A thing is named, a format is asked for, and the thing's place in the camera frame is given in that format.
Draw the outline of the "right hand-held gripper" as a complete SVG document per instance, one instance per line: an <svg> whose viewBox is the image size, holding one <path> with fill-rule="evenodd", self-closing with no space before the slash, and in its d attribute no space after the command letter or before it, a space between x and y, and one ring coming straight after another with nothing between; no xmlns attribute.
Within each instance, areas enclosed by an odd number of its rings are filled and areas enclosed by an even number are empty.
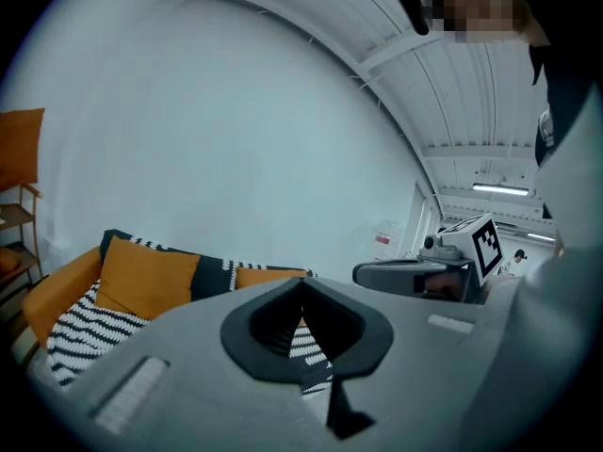
<svg viewBox="0 0 603 452"><path fill-rule="evenodd" d="M426 236L419 258L432 267L425 275L421 260L389 260L357 265L351 273L352 281L398 296L425 292L480 304L485 301L485 285L502 264L503 251L496 224L486 213Z"/></svg>

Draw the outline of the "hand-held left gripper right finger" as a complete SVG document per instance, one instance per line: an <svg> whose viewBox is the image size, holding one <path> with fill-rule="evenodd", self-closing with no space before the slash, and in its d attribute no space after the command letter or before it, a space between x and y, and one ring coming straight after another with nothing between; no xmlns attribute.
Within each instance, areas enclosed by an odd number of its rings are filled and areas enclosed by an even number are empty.
<svg viewBox="0 0 603 452"><path fill-rule="evenodd" d="M499 451L521 432L506 333L517 280L484 305L413 299L294 279L304 315L332 363L329 391L288 433L296 451Z"/></svg>

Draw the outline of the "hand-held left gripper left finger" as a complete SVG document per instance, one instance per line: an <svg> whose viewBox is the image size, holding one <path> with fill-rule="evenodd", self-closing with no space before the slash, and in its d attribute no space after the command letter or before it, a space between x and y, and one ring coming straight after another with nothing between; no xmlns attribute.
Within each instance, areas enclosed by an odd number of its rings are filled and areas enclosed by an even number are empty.
<svg viewBox="0 0 603 452"><path fill-rule="evenodd" d="M226 316L271 283L176 308L111 350L67 393L36 383L50 450L326 451L324 414L295 383L255 379L226 353Z"/></svg>

